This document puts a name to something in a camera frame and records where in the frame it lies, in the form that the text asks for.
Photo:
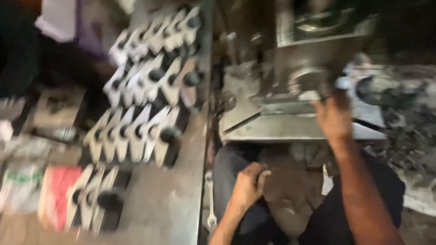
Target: metal workbench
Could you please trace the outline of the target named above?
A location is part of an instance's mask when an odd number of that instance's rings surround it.
[[[211,12],[212,1],[199,3]],[[171,1],[138,0],[132,14],[131,29],[140,26],[157,8],[173,6]],[[211,70],[211,14],[203,14],[203,33],[198,52],[198,69],[203,73],[200,95],[207,98]],[[118,230],[96,239],[117,245],[194,245],[201,226],[201,205],[206,154],[208,103],[192,113],[178,159],[171,169],[154,164],[135,167],[128,186]]]

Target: leg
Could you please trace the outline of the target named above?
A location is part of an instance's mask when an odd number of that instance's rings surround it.
[[[219,150],[213,172],[215,215],[218,223],[232,196],[238,173],[257,160],[260,147],[254,144],[238,143],[225,145]],[[287,239],[275,224],[262,198],[246,212],[236,231],[233,243],[268,244],[273,240],[277,240],[274,244],[285,244]]]
[[[367,153],[362,154],[393,223],[399,228],[405,191],[404,183],[390,167],[378,163]],[[333,189],[326,196],[324,202],[313,212],[306,230],[298,238],[300,245],[351,245],[354,243],[342,203],[340,177],[336,176],[333,182]]]

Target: man's hand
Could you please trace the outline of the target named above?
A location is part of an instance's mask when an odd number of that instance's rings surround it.
[[[263,185],[266,177],[271,174],[271,171],[262,172],[262,170],[264,170],[262,165],[252,163],[238,173],[228,208],[245,213],[247,209],[263,195]]]
[[[317,121],[330,143],[351,139],[352,113],[344,91],[335,91],[326,101],[312,101]]]

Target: wrench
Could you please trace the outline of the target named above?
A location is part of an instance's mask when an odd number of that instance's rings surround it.
[[[217,218],[214,215],[214,181],[212,179],[212,171],[206,172],[204,175],[206,179],[206,185],[209,187],[209,207],[210,207],[210,214],[208,217],[208,225],[209,228],[213,231],[217,227]]]

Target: hand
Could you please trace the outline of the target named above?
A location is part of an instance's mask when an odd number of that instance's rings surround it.
[[[265,179],[271,175],[269,170],[262,172],[264,169],[259,163],[252,163],[238,173],[228,208],[245,212],[263,195]]]
[[[349,101],[344,91],[335,91],[326,101],[312,101],[317,121],[331,143],[352,139],[353,124]]]

